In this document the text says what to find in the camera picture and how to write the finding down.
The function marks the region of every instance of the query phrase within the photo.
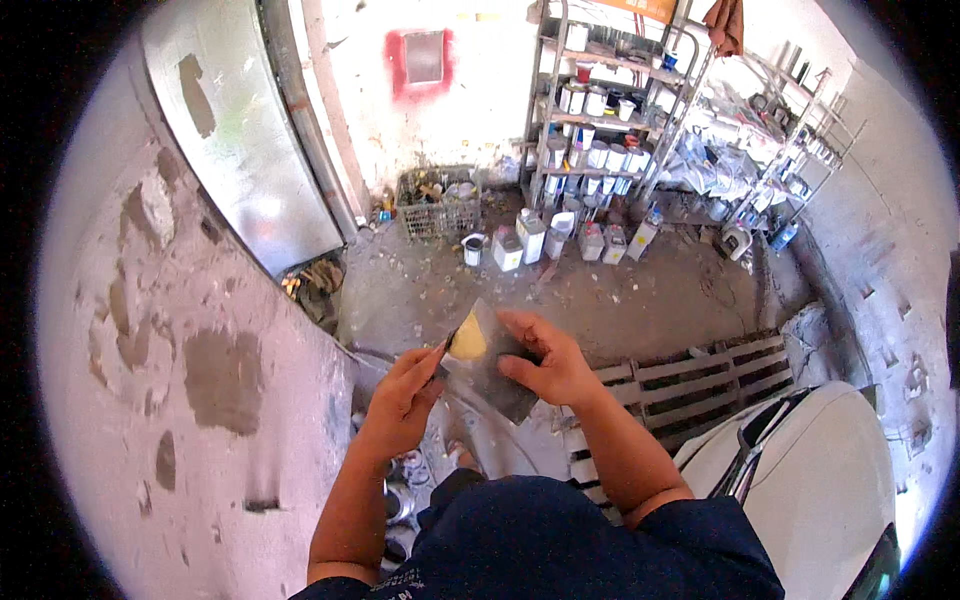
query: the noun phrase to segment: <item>hand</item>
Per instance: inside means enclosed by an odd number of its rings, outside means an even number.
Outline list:
[[[423,439],[426,418],[444,390],[442,381],[430,380],[443,357],[443,346],[408,350],[376,386],[355,441],[377,461],[409,452]]]
[[[542,359],[537,367],[518,356],[501,356],[497,367],[504,375],[554,406],[575,407],[605,393],[569,335],[537,313],[498,310],[496,316],[519,342]]]

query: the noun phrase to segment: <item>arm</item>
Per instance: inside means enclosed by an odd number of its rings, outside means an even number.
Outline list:
[[[307,585],[351,577],[374,585],[383,556],[383,480],[391,458],[417,447],[443,389],[431,381],[444,348],[410,350],[376,387],[310,542]]]
[[[504,375],[555,406],[568,405],[580,419],[600,483],[631,529],[672,500],[693,498],[663,446],[607,391],[577,343],[535,313],[501,310],[500,320],[528,349],[537,367],[504,356]]]

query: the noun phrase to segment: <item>wooden pallet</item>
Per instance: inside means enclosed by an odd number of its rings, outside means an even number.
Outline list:
[[[753,339],[718,342],[707,356],[643,366],[626,361],[595,372],[673,455],[687,440],[731,415],[794,391],[783,338],[775,333],[768,332],[760,339],[755,335]],[[591,492],[599,481],[587,442],[573,414],[564,409],[564,416],[564,449],[569,453],[571,476],[601,508],[610,508],[602,490]]]

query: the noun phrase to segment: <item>brown cloth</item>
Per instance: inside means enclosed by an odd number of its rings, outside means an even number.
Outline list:
[[[718,57],[743,54],[743,0],[717,0],[704,17]]]

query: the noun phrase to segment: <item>left hand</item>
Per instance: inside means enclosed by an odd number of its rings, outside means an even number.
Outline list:
[[[408,350],[376,386],[355,440],[373,458],[387,461],[420,444],[430,409],[444,390],[442,381],[430,381],[443,357],[443,346]]]

